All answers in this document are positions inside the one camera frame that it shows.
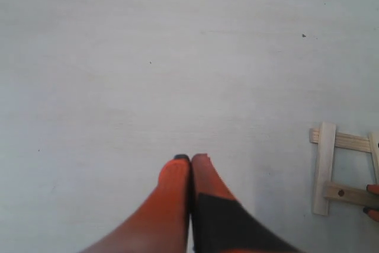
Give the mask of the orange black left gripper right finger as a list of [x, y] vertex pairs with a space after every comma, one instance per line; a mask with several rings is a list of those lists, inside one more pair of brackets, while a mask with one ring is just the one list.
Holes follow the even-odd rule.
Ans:
[[192, 166], [192, 231], [195, 252], [299, 252], [251, 216], [217, 173], [210, 157]]

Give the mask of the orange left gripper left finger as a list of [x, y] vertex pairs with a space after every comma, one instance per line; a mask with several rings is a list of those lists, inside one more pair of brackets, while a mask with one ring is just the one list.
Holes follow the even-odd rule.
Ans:
[[185, 252], [187, 250], [190, 159], [175, 155], [158, 184], [120, 226], [83, 252]]

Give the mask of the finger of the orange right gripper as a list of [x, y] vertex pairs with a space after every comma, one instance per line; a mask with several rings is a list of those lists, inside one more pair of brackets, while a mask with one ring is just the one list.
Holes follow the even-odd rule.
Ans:
[[379, 210], [378, 209], [372, 209], [369, 207], [364, 207], [363, 212], [370, 217], [372, 220], [379, 222]]
[[378, 184], [368, 184], [366, 190], [375, 195], [379, 195], [379, 185]]

